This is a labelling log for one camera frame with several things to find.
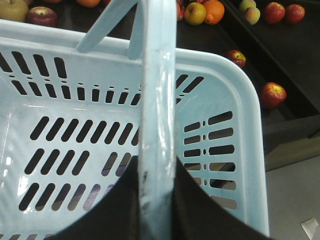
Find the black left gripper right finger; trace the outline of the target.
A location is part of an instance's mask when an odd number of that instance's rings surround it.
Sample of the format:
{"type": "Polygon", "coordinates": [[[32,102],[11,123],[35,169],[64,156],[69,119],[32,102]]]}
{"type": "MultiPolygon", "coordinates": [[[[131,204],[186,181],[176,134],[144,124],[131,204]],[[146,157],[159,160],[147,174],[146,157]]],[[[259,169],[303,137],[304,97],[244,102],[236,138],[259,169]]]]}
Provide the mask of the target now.
{"type": "Polygon", "coordinates": [[[176,158],[172,200],[174,240],[268,240],[210,198],[176,158]]]}

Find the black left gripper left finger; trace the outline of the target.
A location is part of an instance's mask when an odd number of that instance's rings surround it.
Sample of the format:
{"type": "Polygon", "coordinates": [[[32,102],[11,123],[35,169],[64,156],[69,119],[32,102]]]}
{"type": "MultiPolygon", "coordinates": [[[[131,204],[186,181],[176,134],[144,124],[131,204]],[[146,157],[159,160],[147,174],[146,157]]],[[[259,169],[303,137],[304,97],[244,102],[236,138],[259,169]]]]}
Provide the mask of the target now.
{"type": "Polygon", "coordinates": [[[49,240],[137,240],[139,238],[138,157],[83,217],[49,240]]]}

